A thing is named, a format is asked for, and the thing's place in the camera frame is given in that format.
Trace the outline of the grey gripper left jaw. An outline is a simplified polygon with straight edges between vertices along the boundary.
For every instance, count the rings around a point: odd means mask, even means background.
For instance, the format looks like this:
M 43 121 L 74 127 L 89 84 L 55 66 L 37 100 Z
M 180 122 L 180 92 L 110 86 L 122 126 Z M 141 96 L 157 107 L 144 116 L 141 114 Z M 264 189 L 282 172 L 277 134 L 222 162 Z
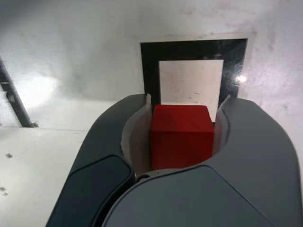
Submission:
M 48 227 L 100 227 L 116 200 L 136 183 L 123 153 L 134 122 L 151 106 L 149 94 L 109 107 L 88 131 L 47 221 Z

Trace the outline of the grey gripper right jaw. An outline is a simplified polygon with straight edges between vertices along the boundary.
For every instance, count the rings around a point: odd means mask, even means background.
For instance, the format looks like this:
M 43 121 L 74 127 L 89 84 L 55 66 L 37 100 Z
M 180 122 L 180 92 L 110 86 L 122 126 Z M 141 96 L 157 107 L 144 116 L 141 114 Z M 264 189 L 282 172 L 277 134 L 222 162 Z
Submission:
M 284 129 L 257 104 L 227 98 L 215 154 L 126 191 L 106 227 L 300 227 L 300 167 Z

